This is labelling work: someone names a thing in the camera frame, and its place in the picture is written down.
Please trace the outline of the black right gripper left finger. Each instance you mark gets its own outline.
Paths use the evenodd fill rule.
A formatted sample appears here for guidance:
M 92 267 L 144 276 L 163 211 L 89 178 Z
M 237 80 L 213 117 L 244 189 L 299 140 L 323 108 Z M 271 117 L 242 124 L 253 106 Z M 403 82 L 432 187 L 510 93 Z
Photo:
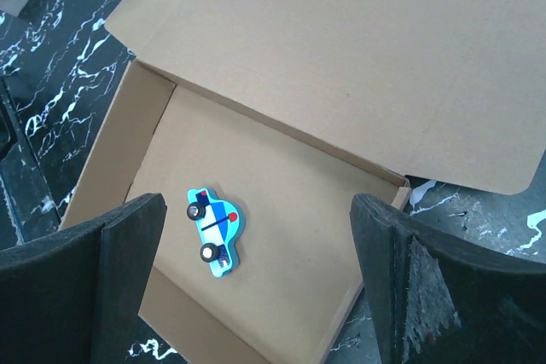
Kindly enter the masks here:
M 161 194 L 1 252 L 3 363 L 121 363 L 166 219 Z

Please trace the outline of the small blue toy car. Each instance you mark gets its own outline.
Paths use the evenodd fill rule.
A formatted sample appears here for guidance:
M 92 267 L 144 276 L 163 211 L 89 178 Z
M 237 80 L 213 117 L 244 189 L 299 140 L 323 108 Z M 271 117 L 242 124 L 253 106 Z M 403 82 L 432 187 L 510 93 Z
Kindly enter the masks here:
M 215 278 L 222 278 L 240 263 L 235 243 L 245 228 L 244 213 L 210 188 L 190 189 L 187 200 L 186 215 L 200 236 L 200 259 L 209 265 Z

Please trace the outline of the brown cardboard box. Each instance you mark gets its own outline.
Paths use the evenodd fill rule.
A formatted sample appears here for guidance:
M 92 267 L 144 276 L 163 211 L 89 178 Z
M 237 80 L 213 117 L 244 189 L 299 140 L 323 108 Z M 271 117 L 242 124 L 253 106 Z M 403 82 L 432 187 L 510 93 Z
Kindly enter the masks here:
M 140 316 L 192 363 L 322 363 L 360 292 L 351 202 L 409 176 L 526 190 L 545 149 L 545 0 L 122 0 L 135 53 L 62 221 L 160 193 Z M 187 192 L 238 205 L 200 259 Z

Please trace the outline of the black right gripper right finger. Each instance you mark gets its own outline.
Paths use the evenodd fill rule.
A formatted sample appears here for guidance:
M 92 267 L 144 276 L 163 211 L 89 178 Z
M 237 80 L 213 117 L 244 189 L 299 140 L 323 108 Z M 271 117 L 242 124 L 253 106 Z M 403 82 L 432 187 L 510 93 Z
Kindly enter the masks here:
M 351 231 L 385 363 L 542 363 L 545 267 L 357 194 Z

